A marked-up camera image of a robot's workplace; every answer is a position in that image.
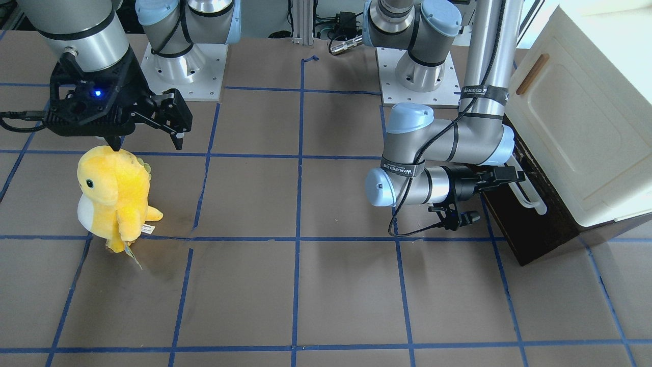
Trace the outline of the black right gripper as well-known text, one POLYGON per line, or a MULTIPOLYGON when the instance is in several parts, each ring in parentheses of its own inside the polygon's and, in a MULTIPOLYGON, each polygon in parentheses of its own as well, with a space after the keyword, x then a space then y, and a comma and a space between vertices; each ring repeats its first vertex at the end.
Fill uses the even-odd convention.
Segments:
POLYGON ((117 76, 117 84, 108 89, 115 100, 105 116, 89 123, 90 135, 103 137, 112 151, 119 152, 123 136, 132 134, 137 123, 144 123, 167 133, 175 149, 181 150, 185 133, 193 128, 193 114, 181 91, 172 88, 154 95, 132 48, 100 75, 108 72, 117 76))

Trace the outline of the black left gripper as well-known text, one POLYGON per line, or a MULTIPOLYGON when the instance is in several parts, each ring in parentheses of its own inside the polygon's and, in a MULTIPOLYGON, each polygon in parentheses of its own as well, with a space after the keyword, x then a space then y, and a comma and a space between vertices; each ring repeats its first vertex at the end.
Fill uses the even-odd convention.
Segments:
POLYGON ((511 166, 496 166, 481 172, 473 172, 466 166, 442 166, 442 169, 449 179, 449 192, 442 203, 466 201, 477 193, 526 179, 524 171, 511 166))

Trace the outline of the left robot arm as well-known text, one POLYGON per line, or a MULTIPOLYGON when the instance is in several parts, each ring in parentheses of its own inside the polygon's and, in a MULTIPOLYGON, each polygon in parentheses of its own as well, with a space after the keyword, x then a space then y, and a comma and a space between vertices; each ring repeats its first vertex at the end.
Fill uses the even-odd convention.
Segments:
MULTIPOLYGON (((458 121, 437 119, 431 107, 399 102, 385 125, 381 164, 368 172, 370 204, 394 207, 443 202, 452 190, 452 166, 426 161, 502 166, 514 151, 514 132, 503 124, 519 34, 522 1, 478 1, 458 121)), ((405 49, 409 67, 442 69, 463 17, 448 1, 368 1, 363 41, 405 49)))

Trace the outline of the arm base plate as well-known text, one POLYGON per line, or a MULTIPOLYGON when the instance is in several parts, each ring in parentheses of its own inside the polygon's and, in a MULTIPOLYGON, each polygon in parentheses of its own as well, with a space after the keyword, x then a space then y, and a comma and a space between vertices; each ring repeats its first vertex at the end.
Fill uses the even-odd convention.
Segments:
POLYGON ((229 46, 194 44, 188 54, 163 58, 147 44, 141 69, 155 94, 175 88, 186 101, 219 101, 229 46))
POLYGON ((452 56, 435 67, 416 63, 404 49, 377 48, 383 105, 411 102, 456 109, 461 95, 452 56))

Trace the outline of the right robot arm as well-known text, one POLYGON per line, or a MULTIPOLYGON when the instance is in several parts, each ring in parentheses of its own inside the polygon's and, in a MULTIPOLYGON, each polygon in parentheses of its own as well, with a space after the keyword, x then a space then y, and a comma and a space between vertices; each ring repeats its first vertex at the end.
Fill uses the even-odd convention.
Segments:
POLYGON ((6 113, 41 121, 63 137, 99 137, 117 151, 137 124, 161 130, 175 149, 190 132, 187 98, 216 100, 215 46, 241 38, 240 1, 137 1, 150 49, 139 62, 112 1, 19 1, 58 57, 46 112, 6 113))

